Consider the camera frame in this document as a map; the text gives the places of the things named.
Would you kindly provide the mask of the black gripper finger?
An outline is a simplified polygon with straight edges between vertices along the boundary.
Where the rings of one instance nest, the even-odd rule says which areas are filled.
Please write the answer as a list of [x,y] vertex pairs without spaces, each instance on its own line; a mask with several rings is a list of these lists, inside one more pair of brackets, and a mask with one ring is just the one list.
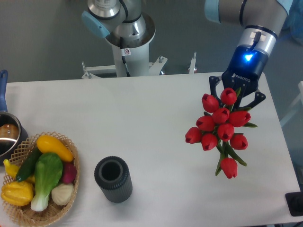
[[263,94],[262,92],[260,92],[259,90],[255,91],[254,94],[255,94],[255,96],[254,96],[254,100],[252,102],[250,102],[249,104],[247,104],[245,106],[240,106],[239,108],[240,109],[249,109],[249,108],[252,109],[266,99],[266,95]]
[[219,96],[217,95],[216,87],[222,81],[222,76],[210,76],[209,77],[209,86],[211,95],[216,98],[219,104],[223,104]]

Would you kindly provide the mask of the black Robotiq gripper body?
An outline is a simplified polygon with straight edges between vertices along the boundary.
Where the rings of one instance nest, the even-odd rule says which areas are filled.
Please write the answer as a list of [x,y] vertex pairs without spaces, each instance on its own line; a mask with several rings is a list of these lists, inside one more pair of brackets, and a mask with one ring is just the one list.
[[258,80],[268,61],[260,51],[238,46],[227,70],[222,74],[224,88],[241,89],[242,93],[253,93],[258,89]]

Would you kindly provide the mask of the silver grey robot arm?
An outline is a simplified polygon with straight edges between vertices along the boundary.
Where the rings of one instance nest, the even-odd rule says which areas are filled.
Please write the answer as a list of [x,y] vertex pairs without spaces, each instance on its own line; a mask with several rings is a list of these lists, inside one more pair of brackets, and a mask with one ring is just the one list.
[[[211,76],[211,94],[222,82],[238,97],[231,110],[241,109],[241,100],[254,94],[248,104],[253,108],[265,99],[258,81],[282,29],[290,0],[207,0],[205,16],[216,23],[239,24],[244,28],[227,70],[219,77]],[[155,35],[151,17],[142,11],[139,0],[90,0],[81,15],[86,28],[112,46],[118,77],[158,75],[166,63],[160,57],[149,62],[149,44]]]

